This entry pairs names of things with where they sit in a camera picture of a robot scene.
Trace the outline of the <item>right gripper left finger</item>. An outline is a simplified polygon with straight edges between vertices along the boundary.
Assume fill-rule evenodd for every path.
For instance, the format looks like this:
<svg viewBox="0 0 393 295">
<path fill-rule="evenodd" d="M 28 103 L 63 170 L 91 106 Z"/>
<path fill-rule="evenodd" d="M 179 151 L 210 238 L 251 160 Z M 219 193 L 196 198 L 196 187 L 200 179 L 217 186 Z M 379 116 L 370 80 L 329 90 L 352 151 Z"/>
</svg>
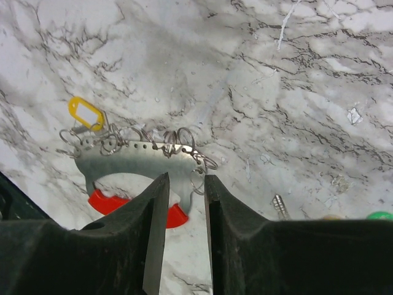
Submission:
<svg viewBox="0 0 393 295">
<path fill-rule="evenodd" d="M 169 201 L 162 174 L 80 230 L 57 224 L 1 177 L 2 294 L 158 294 Z"/>
</svg>

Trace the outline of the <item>metal key holder red handle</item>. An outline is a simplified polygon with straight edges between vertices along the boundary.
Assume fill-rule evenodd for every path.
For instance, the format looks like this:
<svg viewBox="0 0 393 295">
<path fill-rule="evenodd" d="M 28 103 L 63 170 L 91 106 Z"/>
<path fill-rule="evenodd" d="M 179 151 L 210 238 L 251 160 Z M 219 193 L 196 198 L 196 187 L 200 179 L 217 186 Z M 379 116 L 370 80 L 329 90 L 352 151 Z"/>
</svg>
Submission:
<svg viewBox="0 0 393 295">
<path fill-rule="evenodd" d="M 203 185 L 194 179 L 204 178 L 218 164 L 197 151 L 193 133 L 185 127 L 165 132 L 163 142 L 155 141 L 144 129 L 133 131 L 139 140 L 126 139 L 115 125 L 97 135 L 85 136 L 88 128 L 80 126 L 62 129 L 59 136 L 72 147 L 65 154 L 83 174 L 88 202 L 97 212 L 108 215 L 128 202 L 117 195 L 105 196 L 96 186 L 101 178 L 126 173 L 154 179 L 168 173 L 171 190 L 180 199 L 169 207 L 166 226 L 173 229 L 184 225 L 189 220 L 192 195 L 204 193 Z"/>
</svg>

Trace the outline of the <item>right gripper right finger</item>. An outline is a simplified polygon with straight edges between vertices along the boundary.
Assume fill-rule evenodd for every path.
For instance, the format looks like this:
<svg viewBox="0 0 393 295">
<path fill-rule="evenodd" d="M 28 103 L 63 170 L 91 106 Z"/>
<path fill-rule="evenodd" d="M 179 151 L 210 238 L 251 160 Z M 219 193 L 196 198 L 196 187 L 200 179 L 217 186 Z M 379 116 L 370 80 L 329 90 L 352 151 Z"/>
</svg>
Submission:
<svg viewBox="0 0 393 295">
<path fill-rule="evenodd" d="M 270 221 L 204 181 L 214 294 L 391 294 L 392 222 Z"/>
</svg>

